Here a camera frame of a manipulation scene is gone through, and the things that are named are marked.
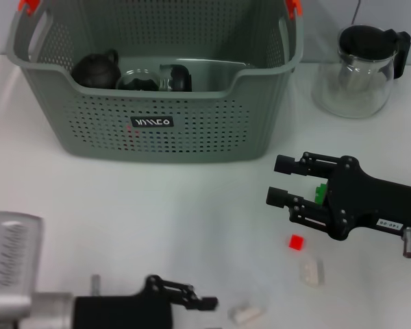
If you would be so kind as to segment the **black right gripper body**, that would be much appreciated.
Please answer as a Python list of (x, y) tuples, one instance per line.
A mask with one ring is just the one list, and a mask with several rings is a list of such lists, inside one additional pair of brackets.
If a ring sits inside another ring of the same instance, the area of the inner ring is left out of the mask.
[(327, 178), (328, 235), (344, 241), (355, 228), (401, 236), (411, 228), (411, 186), (366, 174), (351, 156), (335, 159)]

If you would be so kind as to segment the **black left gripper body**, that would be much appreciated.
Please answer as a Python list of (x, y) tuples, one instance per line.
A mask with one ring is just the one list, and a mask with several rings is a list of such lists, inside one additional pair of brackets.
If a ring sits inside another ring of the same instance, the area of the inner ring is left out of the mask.
[(144, 289), (136, 295), (77, 297), (73, 328), (172, 328), (169, 301)]

